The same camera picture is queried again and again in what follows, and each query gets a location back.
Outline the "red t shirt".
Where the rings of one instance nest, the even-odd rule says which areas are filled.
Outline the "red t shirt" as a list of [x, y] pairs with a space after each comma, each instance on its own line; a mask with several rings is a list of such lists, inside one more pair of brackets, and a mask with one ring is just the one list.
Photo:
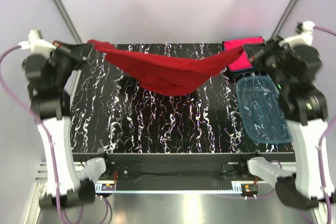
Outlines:
[[105, 61], [138, 80], [140, 87], [166, 96], [195, 92], [210, 77], [218, 75], [244, 52], [242, 46], [204, 59], [177, 58], [115, 48], [109, 42], [89, 40]]

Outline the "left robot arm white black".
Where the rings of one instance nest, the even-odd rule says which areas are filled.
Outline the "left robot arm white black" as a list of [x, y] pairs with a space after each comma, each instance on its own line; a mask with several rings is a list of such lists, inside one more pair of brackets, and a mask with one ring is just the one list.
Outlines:
[[42, 209], [61, 209], [93, 203], [95, 184], [107, 170], [103, 156], [90, 159], [76, 172], [70, 143], [70, 95], [65, 85], [94, 50], [93, 43], [60, 41], [34, 46], [22, 67], [28, 80], [30, 110], [37, 116], [47, 165], [47, 189], [39, 200]]

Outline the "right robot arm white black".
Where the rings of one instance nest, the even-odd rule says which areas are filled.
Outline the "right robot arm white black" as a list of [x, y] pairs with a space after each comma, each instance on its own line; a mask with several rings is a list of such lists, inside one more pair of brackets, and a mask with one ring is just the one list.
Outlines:
[[279, 105], [292, 135], [296, 171], [284, 170], [258, 154], [245, 158], [243, 171], [271, 185], [286, 206], [312, 209], [335, 203], [323, 140], [329, 127], [327, 100], [313, 84], [322, 67], [309, 36], [274, 37], [243, 46], [249, 62], [279, 90]]

